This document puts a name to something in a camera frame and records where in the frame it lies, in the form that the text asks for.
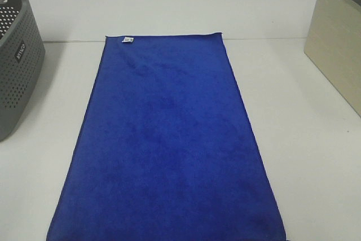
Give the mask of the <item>blue microfibre towel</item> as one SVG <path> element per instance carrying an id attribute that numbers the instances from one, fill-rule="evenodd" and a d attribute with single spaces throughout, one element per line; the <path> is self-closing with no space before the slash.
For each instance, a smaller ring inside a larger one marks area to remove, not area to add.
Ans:
<path id="1" fill-rule="evenodd" d="M 220 33 L 107 37 L 47 240 L 286 240 Z"/>

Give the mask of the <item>beige storage box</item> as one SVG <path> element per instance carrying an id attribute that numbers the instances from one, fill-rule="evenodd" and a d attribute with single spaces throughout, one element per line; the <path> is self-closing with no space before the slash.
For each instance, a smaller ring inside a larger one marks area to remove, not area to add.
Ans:
<path id="1" fill-rule="evenodd" d="M 360 113 L 360 0 L 316 0 L 304 52 Z"/>

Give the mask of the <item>grey perforated plastic basket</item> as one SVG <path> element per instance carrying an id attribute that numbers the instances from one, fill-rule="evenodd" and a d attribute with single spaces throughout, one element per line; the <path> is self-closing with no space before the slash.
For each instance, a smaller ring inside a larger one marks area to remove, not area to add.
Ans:
<path id="1" fill-rule="evenodd" d="M 38 81 L 45 47 L 29 0 L 1 3 L 1 140 L 19 122 Z"/>

